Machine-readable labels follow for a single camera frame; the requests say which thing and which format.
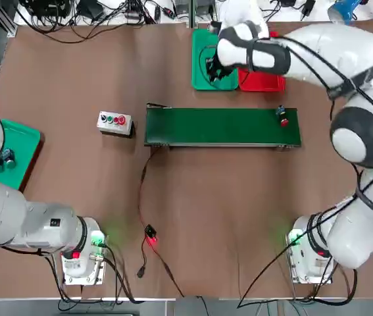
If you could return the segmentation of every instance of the blue object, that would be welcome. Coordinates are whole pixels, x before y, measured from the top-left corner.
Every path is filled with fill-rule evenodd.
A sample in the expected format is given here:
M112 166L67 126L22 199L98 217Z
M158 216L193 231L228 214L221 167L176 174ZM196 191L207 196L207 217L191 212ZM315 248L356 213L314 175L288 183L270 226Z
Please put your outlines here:
M344 22L349 25L353 11L362 0L338 0L328 9L328 16L332 22Z

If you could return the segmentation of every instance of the red button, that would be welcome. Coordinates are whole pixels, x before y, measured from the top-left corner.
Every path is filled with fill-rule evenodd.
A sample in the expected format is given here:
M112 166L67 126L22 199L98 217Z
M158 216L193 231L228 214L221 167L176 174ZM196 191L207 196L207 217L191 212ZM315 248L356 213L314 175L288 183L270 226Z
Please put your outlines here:
M118 120L119 120L120 125L123 125L126 123L126 118L123 115L120 115Z

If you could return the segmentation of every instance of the green indicator light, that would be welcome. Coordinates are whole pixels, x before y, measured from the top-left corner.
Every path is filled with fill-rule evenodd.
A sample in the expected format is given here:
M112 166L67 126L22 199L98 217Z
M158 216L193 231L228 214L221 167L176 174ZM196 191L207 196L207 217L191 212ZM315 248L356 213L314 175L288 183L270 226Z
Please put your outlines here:
M301 229L292 229L289 233L289 241L292 246L300 245L300 241L295 241L303 234Z

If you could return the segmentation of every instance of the red light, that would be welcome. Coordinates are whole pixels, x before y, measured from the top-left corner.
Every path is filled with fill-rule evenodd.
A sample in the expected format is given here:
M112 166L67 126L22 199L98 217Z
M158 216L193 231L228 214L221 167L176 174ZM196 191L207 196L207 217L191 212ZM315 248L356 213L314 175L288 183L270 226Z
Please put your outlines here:
M151 238L147 236L147 242L151 246L151 244L155 244L157 242L157 238L156 237Z

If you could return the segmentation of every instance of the green tray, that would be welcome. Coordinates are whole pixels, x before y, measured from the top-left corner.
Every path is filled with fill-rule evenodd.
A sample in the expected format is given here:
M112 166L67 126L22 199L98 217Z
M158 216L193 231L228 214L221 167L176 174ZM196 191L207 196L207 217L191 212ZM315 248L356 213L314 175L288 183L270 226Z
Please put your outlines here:
M147 108L145 145L299 147L296 109L280 126L275 109Z
M3 167L0 183L19 190L40 143L40 132L10 120L2 120L2 124L5 130L4 149L10 148L14 151L16 165L14 169Z
M196 90L235 90L238 86L237 69L221 80L215 80L212 83L209 82L209 77L207 76L207 70L205 68L205 59L214 56L215 47L206 48L206 46L215 46L217 43L218 36L210 33L207 29L197 29L193 31L192 86Z

